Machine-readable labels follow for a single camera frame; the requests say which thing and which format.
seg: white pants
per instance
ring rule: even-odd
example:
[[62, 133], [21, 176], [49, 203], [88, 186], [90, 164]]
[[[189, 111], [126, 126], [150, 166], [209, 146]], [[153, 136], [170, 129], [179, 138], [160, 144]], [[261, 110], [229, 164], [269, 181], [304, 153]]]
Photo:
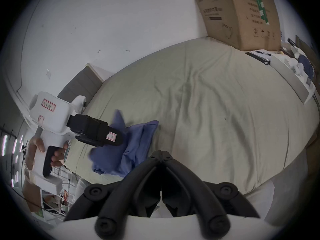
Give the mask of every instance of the white pants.
[[74, 194], [74, 201], [76, 202], [79, 197], [82, 196], [82, 194], [85, 192], [85, 189], [91, 185], [89, 182], [87, 182], [84, 178], [81, 178], [78, 182], [78, 185], [75, 189], [75, 194]]

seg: cardboard box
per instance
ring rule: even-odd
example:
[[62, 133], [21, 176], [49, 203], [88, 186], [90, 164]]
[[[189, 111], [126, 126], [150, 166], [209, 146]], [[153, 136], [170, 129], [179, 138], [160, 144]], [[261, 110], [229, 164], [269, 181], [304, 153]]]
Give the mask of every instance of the cardboard box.
[[280, 22], [273, 0], [196, 0], [208, 36], [241, 51], [280, 49]]

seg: white wall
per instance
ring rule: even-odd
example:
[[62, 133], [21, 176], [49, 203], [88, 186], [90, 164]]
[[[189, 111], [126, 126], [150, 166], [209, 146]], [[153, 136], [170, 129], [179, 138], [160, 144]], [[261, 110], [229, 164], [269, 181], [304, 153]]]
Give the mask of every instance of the white wall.
[[[285, 40], [295, 40], [297, 34], [311, 44], [290, 4], [275, 3]], [[21, 61], [22, 87], [16, 95], [25, 106], [39, 91], [58, 95], [87, 63], [107, 78], [148, 54], [206, 36], [194, 0], [40, 0], [24, 39], [21, 31], [31, 11], [21, 16], [3, 50], [10, 54], [9, 63], [0, 62], [16, 91]]]

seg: white box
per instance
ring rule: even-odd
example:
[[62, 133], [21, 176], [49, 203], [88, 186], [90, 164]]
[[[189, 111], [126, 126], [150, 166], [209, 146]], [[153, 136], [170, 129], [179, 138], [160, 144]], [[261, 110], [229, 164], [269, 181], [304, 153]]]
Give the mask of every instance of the white box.
[[303, 71], [302, 75], [296, 75], [285, 63], [286, 59], [290, 60], [290, 57], [283, 54], [272, 54], [270, 65], [288, 82], [302, 103], [306, 104], [314, 94], [316, 87], [313, 82], [310, 86], [307, 85], [306, 72]]

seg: beige bedsheet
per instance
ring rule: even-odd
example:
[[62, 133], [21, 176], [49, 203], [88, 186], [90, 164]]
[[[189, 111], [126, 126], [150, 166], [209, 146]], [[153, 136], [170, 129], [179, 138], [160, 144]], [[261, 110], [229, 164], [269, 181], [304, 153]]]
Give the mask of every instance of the beige bedsheet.
[[[212, 38], [160, 50], [106, 82], [85, 114], [127, 126], [158, 120], [149, 154], [167, 150], [202, 180], [232, 182], [248, 193], [281, 172], [319, 123], [271, 66]], [[91, 170], [91, 146], [73, 141], [65, 165], [91, 183], [120, 177]]]

